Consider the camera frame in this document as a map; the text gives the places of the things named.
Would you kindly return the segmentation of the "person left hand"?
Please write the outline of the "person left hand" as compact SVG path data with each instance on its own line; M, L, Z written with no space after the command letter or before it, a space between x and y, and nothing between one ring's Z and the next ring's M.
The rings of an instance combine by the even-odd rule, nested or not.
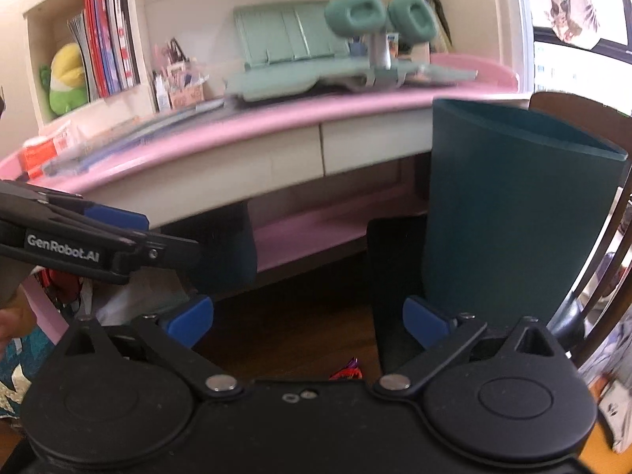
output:
M13 339L28 335L36 326L35 313L27 300L2 308L0 319L1 355L4 355L4 350Z

